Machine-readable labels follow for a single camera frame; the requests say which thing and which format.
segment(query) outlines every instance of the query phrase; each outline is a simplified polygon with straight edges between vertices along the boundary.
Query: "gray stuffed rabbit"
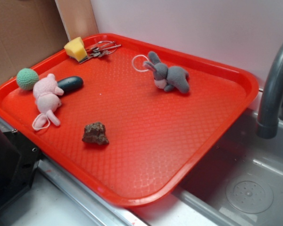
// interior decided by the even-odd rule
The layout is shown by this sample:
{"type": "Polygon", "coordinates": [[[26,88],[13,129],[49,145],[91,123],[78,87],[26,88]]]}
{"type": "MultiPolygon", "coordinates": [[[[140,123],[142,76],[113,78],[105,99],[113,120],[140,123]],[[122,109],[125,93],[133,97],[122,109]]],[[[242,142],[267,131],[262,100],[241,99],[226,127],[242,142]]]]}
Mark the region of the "gray stuffed rabbit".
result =
{"type": "Polygon", "coordinates": [[[162,63],[158,55],[151,51],[148,54],[151,62],[145,61],[143,66],[153,72],[155,85],[165,92],[172,91],[176,87],[181,93],[188,93],[190,86],[187,81],[189,73],[179,66],[168,66],[162,63]]]}

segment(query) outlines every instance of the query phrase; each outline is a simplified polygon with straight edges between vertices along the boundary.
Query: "red tray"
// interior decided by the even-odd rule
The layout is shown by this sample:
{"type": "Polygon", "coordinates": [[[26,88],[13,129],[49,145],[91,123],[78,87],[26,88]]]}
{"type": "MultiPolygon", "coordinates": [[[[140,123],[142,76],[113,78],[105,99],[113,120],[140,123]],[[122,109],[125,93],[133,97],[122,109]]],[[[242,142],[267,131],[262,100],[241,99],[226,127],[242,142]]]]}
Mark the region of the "red tray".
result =
{"type": "MultiPolygon", "coordinates": [[[[258,83],[246,71],[114,34],[84,43],[100,40],[122,47],[83,64],[62,50],[32,67],[40,78],[84,80],[83,88],[60,98],[60,127],[33,130],[39,114],[33,93],[15,78],[0,86],[0,116],[108,202],[144,205],[172,191],[256,97],[258,83]],[[152,72],[133,69],[133,57],[151,50],[189,72],[189,94],[166,93],[152,72]],[[106,126],[109,145],[82,141],[85,125],[96,121],[106,126]]],[[[137,67],[143,60],[136,59],[137,67]]]]}

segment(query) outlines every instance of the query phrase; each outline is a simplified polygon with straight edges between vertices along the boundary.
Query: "yellow sponge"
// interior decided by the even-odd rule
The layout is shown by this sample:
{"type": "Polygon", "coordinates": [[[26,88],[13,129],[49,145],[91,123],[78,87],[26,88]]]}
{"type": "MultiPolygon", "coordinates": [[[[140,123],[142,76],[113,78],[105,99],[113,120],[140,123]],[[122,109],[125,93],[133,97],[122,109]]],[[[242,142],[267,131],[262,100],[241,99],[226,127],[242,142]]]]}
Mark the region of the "yellow sponge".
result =
{"type": "Polygon", "coordinates": [[[87,52],[84,47],[84,43],[81,37],[77,37],[71,40],[64,46],[68,56],[73,57],[78,62],[84,60],[87,57],[87,52]]]}

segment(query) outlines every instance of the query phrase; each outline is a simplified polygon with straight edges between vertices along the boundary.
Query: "white loop string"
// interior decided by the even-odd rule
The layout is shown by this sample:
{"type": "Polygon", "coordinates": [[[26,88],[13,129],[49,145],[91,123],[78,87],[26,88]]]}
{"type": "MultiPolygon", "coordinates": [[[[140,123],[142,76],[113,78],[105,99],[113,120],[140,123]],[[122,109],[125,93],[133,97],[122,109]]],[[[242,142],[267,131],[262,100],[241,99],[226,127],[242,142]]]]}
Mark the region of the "white loop string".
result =
{"type": "Polygon", "coordinates": [[[36,130],[36,131],[39,131],[39,130],[41,130],[41,129],[46,129],[46,128],[48,128],[48,127],[50,126],[50,120],[49,120],[49,118],[48,118],[48,116],[47,116],[46,114],[41,113],[41,114],[39,114],[39,115],[35,118],[35,120],[33,121],[32,126],[33,126],[33,129],[36,130]],[[41,116],[43,116],[43,115],[45,115],[45,117],[46,117],[46,120],[47,120],[47,123],[48,123],[47,126],[44,126],[44,127],[41,127],[41,128],[35,127],[36,121],[37,121],[41,116]]]}
{"type": "Polygon", "coordinates": [[[135,67],[135,65],[134,65],[134,60],[135,60],[136,58],[138,58],[138,57],[144,57],[144,58],[146,58],[146,59],[149,61],[149,59],[148,59],[145,55],[142,55],[142,54],[137,55],[137,56],[133,57],[133,59],[132,59],[132,66],[133,66],[133,68],[134,68],[136,71],[138,71],[138,72],[147,72],[148,69],[140,70],[140,69],[137,69],[137,68],[135,67]]]}

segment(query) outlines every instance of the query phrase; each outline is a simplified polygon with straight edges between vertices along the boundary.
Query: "sponge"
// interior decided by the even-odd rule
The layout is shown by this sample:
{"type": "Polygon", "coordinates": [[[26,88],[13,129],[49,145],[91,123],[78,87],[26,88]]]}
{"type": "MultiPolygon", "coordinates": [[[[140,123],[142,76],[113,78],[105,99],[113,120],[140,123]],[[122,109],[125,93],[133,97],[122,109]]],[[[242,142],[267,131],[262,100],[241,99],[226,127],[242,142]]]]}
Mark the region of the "sponge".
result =
{"type": "Polygon", "coordinates": [[[30,68],[23,68],[17,74],[17,84],[24,90],[32,90],[35,83],[39,80],[37,72],[30,68]]]}
{"type": "Polygon", "coordinates": [[[83,61],[87,57],[84,43],[81,37],[71,40],[64,46],[68,56],[76,59],[78,62],[83,61]]]}

